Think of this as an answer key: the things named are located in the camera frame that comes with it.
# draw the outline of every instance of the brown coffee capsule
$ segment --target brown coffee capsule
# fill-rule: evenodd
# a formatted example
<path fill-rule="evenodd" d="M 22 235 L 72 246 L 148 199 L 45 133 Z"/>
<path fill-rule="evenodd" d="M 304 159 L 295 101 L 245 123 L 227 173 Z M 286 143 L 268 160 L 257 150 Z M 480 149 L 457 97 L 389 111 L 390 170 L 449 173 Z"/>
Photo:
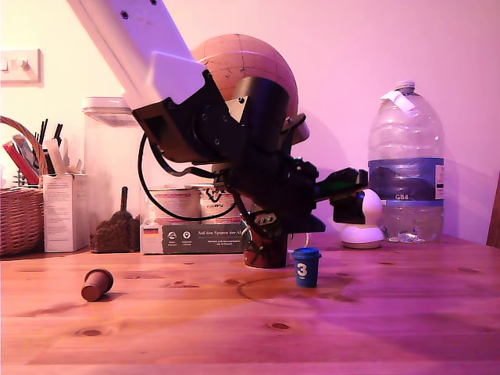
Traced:
<path fill-rule="evenodd" d="M 85 275 L 81 296 L 89 302 L 98 300 L 113 285 L 113 275 L 108 270 L 91 270 Z"/>

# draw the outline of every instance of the number 3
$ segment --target number 3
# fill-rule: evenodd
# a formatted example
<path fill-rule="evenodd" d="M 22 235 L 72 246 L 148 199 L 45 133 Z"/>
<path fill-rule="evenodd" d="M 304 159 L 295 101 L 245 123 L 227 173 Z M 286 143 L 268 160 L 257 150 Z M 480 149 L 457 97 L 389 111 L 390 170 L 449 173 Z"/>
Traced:
<path fill-rule="evenodd" d="M 297 274 L 302 277 L 307 275 L 307 267 L 304 263 L 299 263 L 297 265 Z"/>

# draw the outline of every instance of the wicker basket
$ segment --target wicker basket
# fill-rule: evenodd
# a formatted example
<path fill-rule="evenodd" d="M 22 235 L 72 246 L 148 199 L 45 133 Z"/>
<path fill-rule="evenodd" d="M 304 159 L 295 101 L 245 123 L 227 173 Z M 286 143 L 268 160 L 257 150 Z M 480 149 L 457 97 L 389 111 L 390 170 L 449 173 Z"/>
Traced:
<path fill-rule="evenodd" d="M 0 123 L 18 130 L 34 147 L 41 174 L 47 174 L 43 149 L 23 125 L 0 116 Z M 19 255 L 41 248 L 44 239 L 43 196 L 38 188 L 13 187 L 0 191 L 0 256 Z"/>

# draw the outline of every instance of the bottle cap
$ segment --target bottle cap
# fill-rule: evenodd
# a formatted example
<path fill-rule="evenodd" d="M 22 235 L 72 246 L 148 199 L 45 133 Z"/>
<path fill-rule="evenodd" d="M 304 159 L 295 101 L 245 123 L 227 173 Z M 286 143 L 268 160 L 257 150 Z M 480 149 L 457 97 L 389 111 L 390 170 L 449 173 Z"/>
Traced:
<path fill-rule="evenodd" d="M 400 80 L 399 82 L 396 82 L 395 90 L 401 90 L 402 88 L 415 89 L 415 81 L 413 81 L 413 80 Z"/>

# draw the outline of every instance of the bottle label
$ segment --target bottle label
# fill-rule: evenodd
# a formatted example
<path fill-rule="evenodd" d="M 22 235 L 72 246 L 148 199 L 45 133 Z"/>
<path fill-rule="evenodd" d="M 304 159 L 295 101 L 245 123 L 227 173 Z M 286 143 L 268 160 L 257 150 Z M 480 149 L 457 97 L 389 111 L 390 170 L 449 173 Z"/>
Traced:
<path fill-rule="evenodd" d="M 385 205 L 443 206 L 445 165 L 442 158 L 371 160 L 368 168 L 370 189 Z"/>

